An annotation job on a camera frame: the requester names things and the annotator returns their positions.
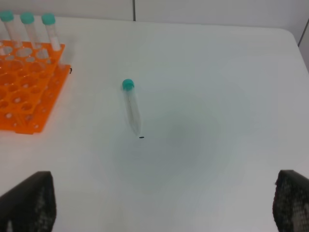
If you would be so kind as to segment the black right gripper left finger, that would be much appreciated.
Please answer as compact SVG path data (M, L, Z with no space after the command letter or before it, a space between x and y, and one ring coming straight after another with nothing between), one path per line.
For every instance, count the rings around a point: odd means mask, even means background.
M51 232L56 197L50 171L39 171L0 197L2 232Z

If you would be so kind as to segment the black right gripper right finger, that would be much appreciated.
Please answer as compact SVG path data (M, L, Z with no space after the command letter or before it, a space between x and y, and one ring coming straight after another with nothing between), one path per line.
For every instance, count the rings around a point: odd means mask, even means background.
M309 230L309 179L294 170L281 170L276 180L272 206L280 232Z

